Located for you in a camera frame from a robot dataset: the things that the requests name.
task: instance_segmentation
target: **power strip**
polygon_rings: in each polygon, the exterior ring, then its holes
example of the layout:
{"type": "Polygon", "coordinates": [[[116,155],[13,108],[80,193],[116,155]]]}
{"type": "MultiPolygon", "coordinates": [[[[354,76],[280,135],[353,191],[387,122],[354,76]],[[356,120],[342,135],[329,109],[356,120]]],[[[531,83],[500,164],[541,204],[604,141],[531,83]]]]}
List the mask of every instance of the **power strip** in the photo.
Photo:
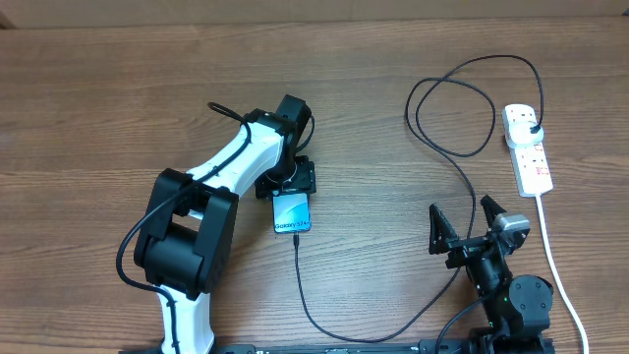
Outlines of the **power strip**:
{"type": "Polygon", "coordinates": [[[531,133],[529,127],[536,123],[535,109],[525,104],[509,104],[502,110],[502,122],[504,123],[504,137],[511,151],[513,171],[518,184],[518,191],[522,197],[535,197],[540,216],[540,228],[542,230],[543,248],[548,258],[548,265],[552,272],[559,294],[566,304],[575,325],[579,329],[584,354],[590,353],[590,344],[586,330],[579,319],[577,311],[570,303],[566,294],[559,272],[554,264],[550,243],[546,231],[546,222],[543,215],[542,194],[552,190],[552,180],[548,169],[548,160],[543,150],[543,130],[531,133]]]}

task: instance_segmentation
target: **wooden surface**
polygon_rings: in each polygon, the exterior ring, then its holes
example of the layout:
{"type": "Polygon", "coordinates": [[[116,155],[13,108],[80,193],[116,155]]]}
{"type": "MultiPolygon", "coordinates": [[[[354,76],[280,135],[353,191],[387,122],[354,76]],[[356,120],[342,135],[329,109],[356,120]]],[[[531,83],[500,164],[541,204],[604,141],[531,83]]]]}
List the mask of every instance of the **wooden surface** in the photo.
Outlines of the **wooden surface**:
{"type": "Polygon", "coordinates": [[[6,27],[17,29],[620,16],[627,9],[629,0],[0,0],[6,27]]]}
{"type": "MultiPolygon", "coordinates": [[[[301,267],[314,318],[364,338],[397,330],[452,270],[429,256],[429,205],[464,233],[470,197],[455,170],[417,142],[402,118],[413,84],[481,55],[527,57],[546,93],[546,152],[555,190],[544,197],[563,283],[594,353],[629,343],[629,22],[627,18],[479,20],[0,32],[0,352],[113,353],[162,337],[154,294],[120,281],[118,245],[143,215],[166,167],[186,170],[235,135],[214,100],[245,113],[285,93],[316,117],[305,153],[316,163],[313,230],[301,267]]],[[[538,106],[535,80],[513,60],[478,63],[457,79],[500,109],[538,106]]],[[[533,200],[518,197],[503,128],[476,157],[457,159],[479,196],[533,222],[508,258],[515,274],[552,282],[533,200]]],[[[476,93],[439,88],[426,130],[476,148],[490,111],[476,93]]],[[[477,215],[475,234],[486,226],[477,215]]],[[[143,279],[131,261],[132,277],[143,279]]],[[[475,298],[459,276],[397,342],[436,337],[475,298]]],[[[304,316],[290,237],[271,206],[241,200],[227,272],[212,295],[222,343],[337,343],[304,316]]],[[[559,353],[578,333],[558,296],[545,332],[559,353]]],[[[453,327],[485,325],[480,309],[453,327]]]]}

